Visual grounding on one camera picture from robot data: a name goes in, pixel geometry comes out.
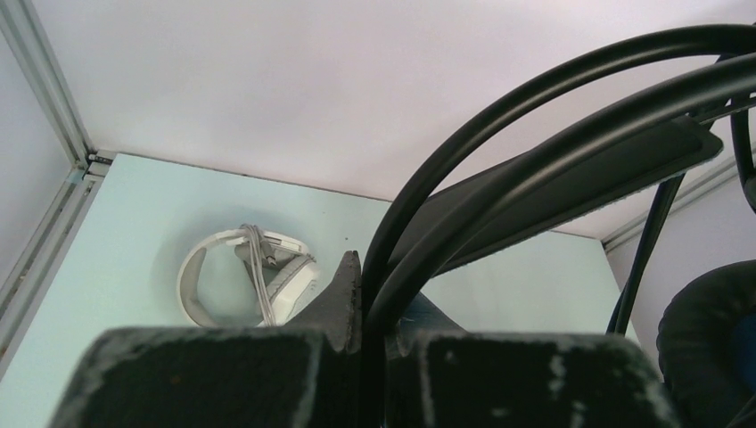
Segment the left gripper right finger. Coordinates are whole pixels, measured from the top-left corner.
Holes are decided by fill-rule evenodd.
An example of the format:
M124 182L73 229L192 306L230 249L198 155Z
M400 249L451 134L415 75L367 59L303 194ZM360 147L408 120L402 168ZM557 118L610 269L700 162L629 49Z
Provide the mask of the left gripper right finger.
M604 334L469 333L424 296L386 339L389 427L679 427L644 352Z

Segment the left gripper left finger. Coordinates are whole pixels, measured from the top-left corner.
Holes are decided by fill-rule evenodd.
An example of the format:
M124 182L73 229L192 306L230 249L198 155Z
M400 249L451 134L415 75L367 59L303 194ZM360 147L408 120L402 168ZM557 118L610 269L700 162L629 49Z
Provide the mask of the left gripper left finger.
M102 333L73 373L53 427L354 427L361 267L279 327L130 327Z

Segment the white over-ear headphones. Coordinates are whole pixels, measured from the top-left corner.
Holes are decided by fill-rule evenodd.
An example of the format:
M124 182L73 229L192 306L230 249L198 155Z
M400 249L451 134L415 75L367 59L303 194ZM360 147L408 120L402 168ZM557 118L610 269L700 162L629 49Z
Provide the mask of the white over-ear headphones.
M181 309L195 325L284 325L320 293L308 246L243 224L197 244L177 276Z

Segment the black headphones with blue cable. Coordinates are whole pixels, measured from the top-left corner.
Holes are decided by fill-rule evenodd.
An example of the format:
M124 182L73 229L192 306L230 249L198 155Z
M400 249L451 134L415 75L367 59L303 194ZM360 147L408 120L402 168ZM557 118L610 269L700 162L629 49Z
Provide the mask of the black headphones with blue cable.
M744 88L754 62L752 25L703 25L634 37L586 53L505 95L468 121L415 172L391 204L368 249L363 270L363 322L368 360L360 392L360 425L383 418L383 336L421 287L502 211L618 143L621 139L713 103ZM430 192L498 131L571 90L640 65L687 56L722 55L720 65L692 71L617 102L523 154L481 190L444 216L391 272L387 266L400 236Z

